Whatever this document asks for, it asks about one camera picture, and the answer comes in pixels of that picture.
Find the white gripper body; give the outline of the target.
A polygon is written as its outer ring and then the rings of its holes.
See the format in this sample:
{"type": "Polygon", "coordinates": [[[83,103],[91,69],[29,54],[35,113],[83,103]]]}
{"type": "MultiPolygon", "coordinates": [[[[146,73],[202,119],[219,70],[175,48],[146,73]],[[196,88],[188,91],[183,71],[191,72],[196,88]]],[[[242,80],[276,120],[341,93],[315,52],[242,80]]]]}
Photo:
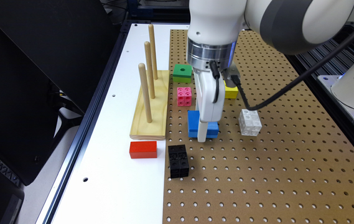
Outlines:
{"type": "Polygon", "coordinates": [[[220,77],[218,82],[211,71],[193,69],[197,93],[197,110],[201,122],[218,122],[221,120],[225,102],[225,84],[220,77]]]}

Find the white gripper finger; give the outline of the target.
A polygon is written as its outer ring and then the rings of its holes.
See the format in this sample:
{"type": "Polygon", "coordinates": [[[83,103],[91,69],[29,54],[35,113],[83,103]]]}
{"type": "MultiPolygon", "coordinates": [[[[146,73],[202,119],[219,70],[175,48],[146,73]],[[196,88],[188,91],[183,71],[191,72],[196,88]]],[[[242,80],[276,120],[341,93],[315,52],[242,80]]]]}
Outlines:
{"type": "Polygon", "coordinates": [[[205,142],[207,138],[207,128],[208,123],[199,121],[198,123],[198,133],[197,133],[197,141],[198,142],[205,142]]]}

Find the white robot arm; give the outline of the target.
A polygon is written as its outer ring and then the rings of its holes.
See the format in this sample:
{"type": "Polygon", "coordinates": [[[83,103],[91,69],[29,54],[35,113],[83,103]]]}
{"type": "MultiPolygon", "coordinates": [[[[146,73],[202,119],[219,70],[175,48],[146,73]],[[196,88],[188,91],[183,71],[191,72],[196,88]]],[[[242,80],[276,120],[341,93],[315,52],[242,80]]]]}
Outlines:
{"type": "Polygon", "coordinates": [[[195,76],[198,142],[205,142],[208,123],[221,119],[241,30],[257,32],[283,54],[301,54],[331,39],[353,8],[354,0],[191,0],[186,61],[195,76]]]}

